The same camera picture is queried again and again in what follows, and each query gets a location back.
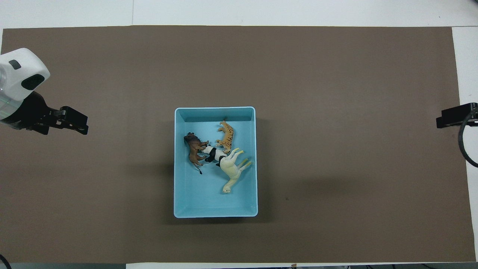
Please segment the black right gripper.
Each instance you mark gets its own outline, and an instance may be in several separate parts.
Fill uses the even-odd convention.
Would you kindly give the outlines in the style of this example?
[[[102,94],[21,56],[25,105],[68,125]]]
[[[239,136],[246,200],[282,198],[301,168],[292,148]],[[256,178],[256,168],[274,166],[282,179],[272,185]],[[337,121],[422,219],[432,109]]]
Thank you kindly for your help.
[[[445,127],[461,125],[467,116],[467,124],[478,124],[478,103],[471,103],[471,110],[468,113],[468,105],[463,104],[452,108],[443,109],[441,116],[436,119],[436,127],[442,129]]]

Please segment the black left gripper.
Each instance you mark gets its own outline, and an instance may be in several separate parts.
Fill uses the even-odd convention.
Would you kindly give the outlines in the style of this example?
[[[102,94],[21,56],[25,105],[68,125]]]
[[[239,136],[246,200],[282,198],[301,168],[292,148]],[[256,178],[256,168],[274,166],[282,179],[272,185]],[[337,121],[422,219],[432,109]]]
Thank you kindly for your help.
[[[26,97],[19,108],[0,122],[13,129],[26,129],[48,135],[51,127],[56,129],[70,129],[87,135],[89,127],[88,117],[69,106],[60,108],[59,118],[55,116],[57,109],[48,107],[46,101],[37,92]]]

